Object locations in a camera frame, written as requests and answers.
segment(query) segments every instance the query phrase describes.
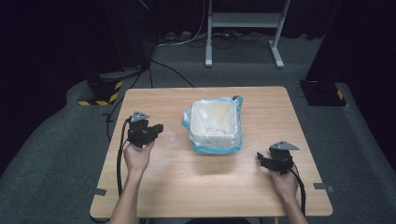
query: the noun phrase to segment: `tape piece on table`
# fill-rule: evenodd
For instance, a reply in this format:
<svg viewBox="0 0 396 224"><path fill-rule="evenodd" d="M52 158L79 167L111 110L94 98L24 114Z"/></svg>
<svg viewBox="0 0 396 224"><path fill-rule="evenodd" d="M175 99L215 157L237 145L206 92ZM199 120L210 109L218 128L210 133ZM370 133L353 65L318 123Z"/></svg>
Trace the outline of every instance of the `tape piece on table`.
<svg viewBox="0 0 396 224"><path fill-rule="evenodd" d="M328 193L334 192L334 188L331 185L327 185L325 183L314 183L314 188L325 189Z"/></svg>
<svg viewBox="0 0 396 224"><path fill-rule="evenodd" d="M107 192L107 190L105 190L105 189L89 189L87 193L105 196L106 192Z"/></svg>

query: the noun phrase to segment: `triangular metal piece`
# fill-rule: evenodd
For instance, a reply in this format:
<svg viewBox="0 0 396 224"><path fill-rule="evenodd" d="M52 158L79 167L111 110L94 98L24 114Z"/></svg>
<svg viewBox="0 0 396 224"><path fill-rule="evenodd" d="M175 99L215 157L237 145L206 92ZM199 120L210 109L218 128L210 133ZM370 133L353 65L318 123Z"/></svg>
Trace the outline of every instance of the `triangular metal piece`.
<svg viewBox="0 0 396 224"><path fill-rule="evenodd" d="M300 148L292 145L286 141L280 141L275 144L272 144L270 148L278 149L278 150L299 150Z"/></svg>
<svg viewBox="0 0 396 224"><path fill-rule="evenodd" d="M148 114L145 114L145 113L142 113L139 111L135 111L134 114L131 116L131 122L137 122L139 120L148 119L148 118L149 118Z"/></svg>

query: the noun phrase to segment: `light wood surface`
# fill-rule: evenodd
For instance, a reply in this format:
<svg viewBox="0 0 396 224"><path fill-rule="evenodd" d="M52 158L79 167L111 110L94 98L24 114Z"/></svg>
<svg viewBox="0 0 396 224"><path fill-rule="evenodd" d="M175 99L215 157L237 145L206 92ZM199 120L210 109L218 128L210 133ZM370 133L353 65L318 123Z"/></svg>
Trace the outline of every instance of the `light wood surface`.
<svg viewBox="0 0 396 224"><path fill-rule="evenodd" d="M181 126L184 110L198 100L234 95L244 99L243 148L230 155L195 153L189 132ZM281 140L300 148L290 153L305 184L306 214L328 216L332 213L326 191L314 189L313 183L322 181L286 89L231 87L128 90L97 186L105 189L106 195L94 196L93 217L110 217L119 198L116 160L120 133L123 122L136 110L150 115L149 126L164 125L140 186L139 217L284 216L272 179L268 171L260 167L256 154L259 151L269 157L268 147ZM174 141L166 140L169 133L177 134ZM121 166L124 181L124 160Z"/></svg>

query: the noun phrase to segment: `gray carpet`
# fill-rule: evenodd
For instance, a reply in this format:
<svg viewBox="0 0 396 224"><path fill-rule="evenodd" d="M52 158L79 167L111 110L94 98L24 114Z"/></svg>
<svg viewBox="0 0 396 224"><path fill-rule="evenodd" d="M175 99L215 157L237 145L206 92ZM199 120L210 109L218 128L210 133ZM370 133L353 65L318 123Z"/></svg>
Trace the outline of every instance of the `gray carpet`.
<svg viewBox="0 0 396 224"><path fill-rule="evenodd" d="M230 42L215 40L215 44L226 47ZM305 37L281 38L282 70L276 69L266 42L214 49L212 68L205 68L205 48L160 47L152 58L175 68L196 87L285 86L321 177L335 189L329 193L333 214L310 217L309 222L394 223L396 175L347 85L337 84L348 102L346 107L309 106L299 88L298 80L306 76L319 45L320 40ZM150 70L154 88L189 87L170 69L153 63ZM121 95L135 79L125 79ZM92 223L93 195L87 192L96 187L109 144L103 114L114 105L78 106L85 85L79 83L69 91L67 106L32 133L8 166L0 180L0 223ZM134 88L150 87L146 71Z"/></svg>

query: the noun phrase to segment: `white cable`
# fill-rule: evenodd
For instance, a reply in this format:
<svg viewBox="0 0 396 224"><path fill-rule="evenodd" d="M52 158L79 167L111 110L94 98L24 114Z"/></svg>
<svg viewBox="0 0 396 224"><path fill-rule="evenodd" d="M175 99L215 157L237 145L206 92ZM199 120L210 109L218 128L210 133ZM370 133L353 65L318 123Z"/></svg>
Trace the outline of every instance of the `white cable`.
<svg viewBox="0 0 396 224"><path fill-rule="evenodd" d="M201 26L199 27L199 30L198 30L197 34L195 35L195 37L193 37L193 38L191 38L189 40L186 40L186 41L177 42L177 43L173 43L173 44L159 44L159 45L155 46L155 48L162 47L162 46L167 46L167 45L181 45L181 44L189 43L191 41L194 41L194 40L199 39L202 36L206 35L207 33L204 33L203 35L198 36L198 34L201 32L202 26L204 24L204 18L205 18L205 0L204 0L204 10L203 10L202 19L201 19Z"/></svg>

